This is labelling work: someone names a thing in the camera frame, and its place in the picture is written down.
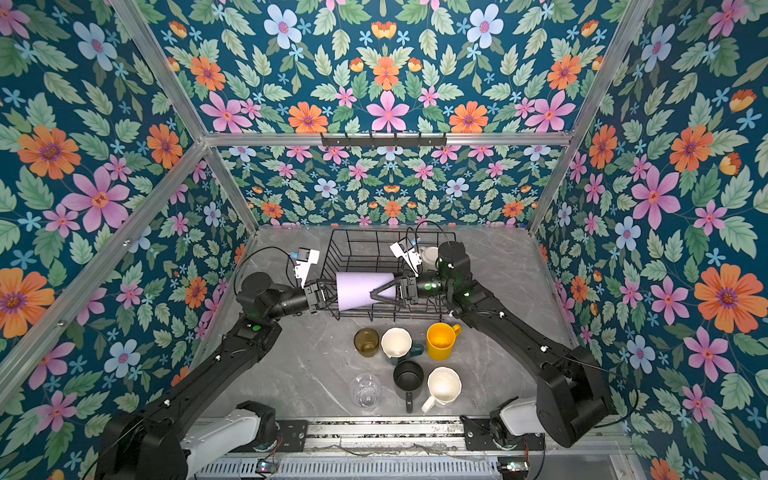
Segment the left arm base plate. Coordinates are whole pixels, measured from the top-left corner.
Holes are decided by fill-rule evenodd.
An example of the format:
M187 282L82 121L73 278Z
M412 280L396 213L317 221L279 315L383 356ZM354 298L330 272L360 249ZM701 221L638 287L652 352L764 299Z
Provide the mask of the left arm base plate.
M300 453L304 451L310 423L307 420L277 420L275 440L269 453Z

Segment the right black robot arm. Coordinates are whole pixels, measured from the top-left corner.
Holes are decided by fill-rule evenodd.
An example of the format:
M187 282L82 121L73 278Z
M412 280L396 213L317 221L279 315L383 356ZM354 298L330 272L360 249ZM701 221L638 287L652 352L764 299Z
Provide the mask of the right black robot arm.
M571 447L613 413L611 392L594 356L584 347L569 348L535 330L474 278L463 243L437 248L431 271L386 275L363 290L367 304L404 307L437 298L449 313L498 343L535 380L529 399L512 399L490 415L490 434L500 446L519 437L546 434Z

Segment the white mug red inside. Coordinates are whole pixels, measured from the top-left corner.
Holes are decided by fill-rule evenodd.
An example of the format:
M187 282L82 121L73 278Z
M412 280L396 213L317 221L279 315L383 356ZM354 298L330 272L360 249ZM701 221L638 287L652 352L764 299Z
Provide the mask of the white mug red inside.
M435 271L439 259L439 248L437 246L427 246L419 250L421 266L424 271Z

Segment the olive green glass cup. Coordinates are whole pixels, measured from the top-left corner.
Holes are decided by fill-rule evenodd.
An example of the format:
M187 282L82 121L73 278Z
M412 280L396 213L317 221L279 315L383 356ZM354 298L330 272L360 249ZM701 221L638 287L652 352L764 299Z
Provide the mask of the olive green glass cup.
M355 350L365 358L372 358L379 349L380 336L373 328L363 328L353 338Z

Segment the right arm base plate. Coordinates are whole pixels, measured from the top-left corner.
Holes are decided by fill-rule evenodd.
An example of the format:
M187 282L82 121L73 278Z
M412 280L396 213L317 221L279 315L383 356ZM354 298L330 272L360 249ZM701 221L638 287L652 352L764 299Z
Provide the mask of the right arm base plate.
M507 432L499 420L488 417L461 415L459 421L463 428L465 448L468 451L496 450L525 453L546 449L543 434L516 436Z

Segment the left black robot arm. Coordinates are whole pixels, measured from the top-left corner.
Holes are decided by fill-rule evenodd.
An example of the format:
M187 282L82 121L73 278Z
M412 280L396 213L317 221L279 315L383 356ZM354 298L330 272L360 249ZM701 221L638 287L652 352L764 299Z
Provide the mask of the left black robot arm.
M213 401L273 348L279 319L327 308L326 281L303 288L248 275L237 300L243 312L220 345L159 399L112 418L101 435L96 479L190 479L203 467L244 445L272 450L280 438L274 408L244 401L201 430L192 427Z

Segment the lavender plastic cup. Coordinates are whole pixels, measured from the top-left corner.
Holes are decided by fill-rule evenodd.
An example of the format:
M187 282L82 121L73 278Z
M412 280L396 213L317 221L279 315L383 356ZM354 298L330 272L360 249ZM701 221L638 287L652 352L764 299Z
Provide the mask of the lavender plastic cup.
M394 279L393 273L338 272L336 274L338 309L354 310L379 303L379 300L371 297L371 292Z

